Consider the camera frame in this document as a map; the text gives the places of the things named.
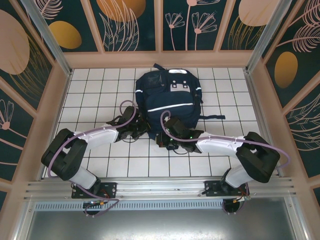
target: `reflective stripe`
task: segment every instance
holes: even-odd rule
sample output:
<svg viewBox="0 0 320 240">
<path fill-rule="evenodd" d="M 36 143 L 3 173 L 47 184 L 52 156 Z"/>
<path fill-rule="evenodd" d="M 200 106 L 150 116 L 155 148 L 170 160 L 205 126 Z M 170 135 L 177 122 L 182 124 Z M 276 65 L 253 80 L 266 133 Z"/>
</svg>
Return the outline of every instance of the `reflective stripe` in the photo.
<svg viewBox="0 0 320 240">
<path fill-rule="evenodd" d="M 187 71 L 183 69 L 170 69 L 169 73 L 170 74 L 187 74 Z"/>
<path fill-rule="evenodd" d="M 181 106 L 191 106 L 191 105 L 193 105 L 193 103 L 181 103 L 181 104 L 175 104 L 175 105 L 169 105 L 169 106 L 162 106 L 162 107 L 150 109 L 150 110 L 148 110 L 148 113 L 162 110 L 162 109 L 169 109 L 169 108 L 175 108 L 175 107 L 181 107 Z"/>
</svg>

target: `grid floor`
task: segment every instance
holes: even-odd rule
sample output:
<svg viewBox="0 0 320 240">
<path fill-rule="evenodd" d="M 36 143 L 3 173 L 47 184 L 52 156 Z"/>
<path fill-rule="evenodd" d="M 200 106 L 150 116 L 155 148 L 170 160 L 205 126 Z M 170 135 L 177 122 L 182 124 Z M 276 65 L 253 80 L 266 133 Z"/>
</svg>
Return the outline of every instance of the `grid floor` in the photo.
<svg viewBox="0 0 320 240">
<path fill-rule="evenodd" d="M 200 120 L 196 129 L 238 137 L 259 132 L 247 83 L 241 68 L 184 68 L 200 79 L 202 114 L 225 115 L 225 120 Z M 120 115 L 124 100 L 135 101 L 135 81 L 155 68 L 75 69 L 57 131 L 87 131 Z M 98 177 L 222 176 L 240 164 L 236 158 L 209 154 L 179 155 L 159 148 L 143 135 L 138 141 L 106 144 L 85 153 L 81 166 Z M 43 177 L 48 177 L 45 170 Z"/>
</svg>

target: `vent grille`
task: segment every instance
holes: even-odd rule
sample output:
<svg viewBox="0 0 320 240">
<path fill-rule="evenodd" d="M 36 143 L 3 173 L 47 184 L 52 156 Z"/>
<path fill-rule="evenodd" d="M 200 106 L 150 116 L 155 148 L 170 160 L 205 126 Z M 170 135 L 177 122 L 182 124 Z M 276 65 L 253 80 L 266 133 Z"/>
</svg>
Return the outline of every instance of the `vent grille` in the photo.
<svg viewBox="0 0 320 240">
<path fill-rule="evenodd" d="M 35 206 L 36 212 L 53 211 L 83 211 L 84 202 L 38 202 Z M 88 211 L 104 210 L 113 202 L 102 206 L 94 206 Z M 125 210 L 183 210 L 183 209 L 221 209 L 222 199 L 209 200 L 157 200 L 157 201 L 120 201 L 111 208 L 112 211 Z"/>
</svg>

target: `backpack handle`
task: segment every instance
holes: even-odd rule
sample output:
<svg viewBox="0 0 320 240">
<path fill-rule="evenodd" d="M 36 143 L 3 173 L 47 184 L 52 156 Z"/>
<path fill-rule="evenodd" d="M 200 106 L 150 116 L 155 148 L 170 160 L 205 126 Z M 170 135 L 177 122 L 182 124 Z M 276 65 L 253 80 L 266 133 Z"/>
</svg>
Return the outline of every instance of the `backpack handle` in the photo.
<svg viewBox="0 0 320 240">
<path fill-rule="evenodd" d="M 200 115 L 199 119 L 204 119 L 204 120 L 208 120 L 208 119 L 226 119 L 226 116 L 225 115 L 209 115 L 209 116 Z"/>
<path fill-rule="evenodd" d="M 159 64 L 154 64 L 153 65 L 156 69 L 159 69 L 159 70 L 166 70 L 165 68 L 163 68 L 162 66 L 160 66 Z"/>
</svg>

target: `orange circle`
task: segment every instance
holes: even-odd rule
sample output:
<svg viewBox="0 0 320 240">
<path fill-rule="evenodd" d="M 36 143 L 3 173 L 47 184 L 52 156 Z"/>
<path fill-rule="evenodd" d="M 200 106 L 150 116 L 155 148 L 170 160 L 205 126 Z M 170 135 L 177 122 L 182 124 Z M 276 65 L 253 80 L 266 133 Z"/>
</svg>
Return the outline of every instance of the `orange circle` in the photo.
<svg viewBox="0 0 320 240">
<path fill-rule="evenodd" d="M 294 81 L 297 71 L 297 57 L 292 52 L 283 52 L 275 63 L 274 79 L 276 84 L 282 89 L 287 88 Z"/>
<path fill-rule="evenodd" d="M 140 17 L 146 9 L 146 0 L 96 0 L 99 8 L 108 18 L 117 22 L 127 22 L 131 18 L 125 17 L 127 13 L 123 2 L 128 13 L 130 14 L 131 9 L 136 18 Z"/>
</svg>

